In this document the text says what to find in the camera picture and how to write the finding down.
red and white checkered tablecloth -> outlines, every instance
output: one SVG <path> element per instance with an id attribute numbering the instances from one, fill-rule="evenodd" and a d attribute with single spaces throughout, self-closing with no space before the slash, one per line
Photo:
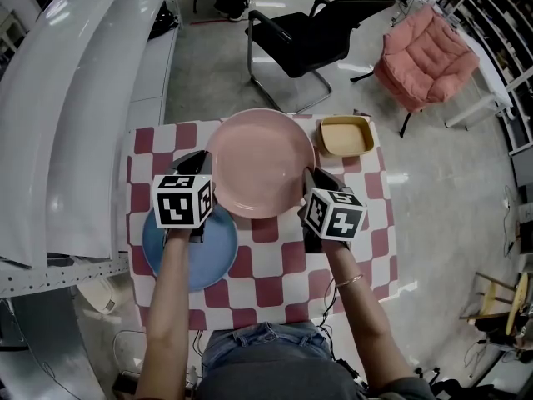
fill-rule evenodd
<path id="1" fill-rule="evenodd" d="M 313 138 L 326 116 L 297 115 Z M 142 226 L 152 208 L 154 175 L 191 151 L 204 149 L 222 121 L 146 127 L 131 133 L 127 158 L 127 243 L 135 300 L 142 325 L 156 279 L 142 252 Z M 398 264 L 391 196 L 376 127 L 375 148 L 361 157 L 324 157 L 316 163 L 337 175 L 368 206 L 362 231 L 351 250 L 378 299 L 397 292 Z M 324 254 L 305 253 L 298 207 L 279 217 L 250 220 L 234 216 L 239 248 L 229 273 L 218 283 L 189 295 L 190 329 L 242 328 L 260 322 L 294 323 L 320 317 L 331 271 Z M 326 295 L 329 303 L 332 289 Z M 334 313 L 344 311 L 340 298 Z"/>

black chair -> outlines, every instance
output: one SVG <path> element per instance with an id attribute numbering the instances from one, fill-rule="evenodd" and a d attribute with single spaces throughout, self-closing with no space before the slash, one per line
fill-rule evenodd
<path id="1" fill-rule="evenodd" d="M 331 95 L 331 85 L 316 70 L 344 59 L 350 52 L 350 34 L 360 23 L 389 8 L 393 0 L 315 0 L 311 13 L 292 13 L 269 19 L 257 10 L 248 13 L 248 72 L 252 82 L 282 111 L 252 73 L 252 41 L 256 42 L 287 73 L 300 78 L 311 72 L 326 86 L 327 95 L 293 112 L 298 114 Z M 320 12 L 320 5 L 326 5 Z M 254 20 L 261 23 L 255 27 Z"/>

yellow tray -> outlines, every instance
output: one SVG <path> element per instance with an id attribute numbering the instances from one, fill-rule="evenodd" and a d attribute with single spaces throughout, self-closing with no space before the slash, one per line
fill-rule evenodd
<path id="1" fill-rule="evenodd" d="M 353 157 L 374 148 L 368 121 L 359 116 L 326 117 L 317 129 L 318 146 L 323 154 Z"/>

chrome chair leg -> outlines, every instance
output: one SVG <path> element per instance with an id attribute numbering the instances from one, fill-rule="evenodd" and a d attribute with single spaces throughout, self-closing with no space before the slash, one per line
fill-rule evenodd
<path id="1" fill-rule="evenodd" d="M 268 91 L 263 87 L 263 85 L 259 82 L 259 80 L 257 80 L 256 76 L 254 76 L 254 74 L 252 72 L 252 27 L 253 27 L 253 20 L 251 19 L 248 22 L 248 54 L 247 54 L 247 66 L 248 66 L 248 73 L 250 74 L 250 80 L 252 81 L 252 83 L 254 85 L 256 85 L 259 88 L 259 90 L 261 90 L 261 92 L 265 95 L 266 99 L 268 99 L 268 102 L 277 111 L 281 111 L 282 113 L 286 113 L 286 114 L 292 116 L 292 115 L 295 115 L 295 114 L 299 114 L 299 113 L 301 113 L 303 111 L 306 111 L 308 108 L 311 108 L 311 107 L 317 105 L 318 103 L 321 103 L 322 101 L 324 101 L 325 99 L 328 99 L 331 96 L 331 92 L 333 92 L 333 89 L 331 88 L 331 84 L 319 72 L 317 72 L 316 70 L 313 70 L 313 71 L 311 71 L 311 73 L 313 73 L 316 76 L 316 78 L 318 78 L 318 80 L 326 87 L 327 94 L 322 96 L 322 97 L 320 97 L 319 99 L 317 99 L 314 102 L 306 104 L 305 107 L 302 107 L 302 108 L 296 110 L 295 112 L 285 112 L 285 111 L 283 111 L 280 108 L 280 106 L 277 105 L 277 102 L 270 95 L 270 93 L 268 93 Z"/>

denim shorts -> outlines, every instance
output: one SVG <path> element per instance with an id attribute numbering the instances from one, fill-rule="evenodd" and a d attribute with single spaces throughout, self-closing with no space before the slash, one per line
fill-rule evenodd
<path id="1" fill-rule="evenodd" d="M 312 322 L 282 325 L 264 322 L 238 330 L 213 332 L 203 353 L 204 375 L 216 368 L 235 348 L 272 342 L 296 345 L 305 348 L 305 353 L 309 357 L 332 360 L 327 340 Z"/>

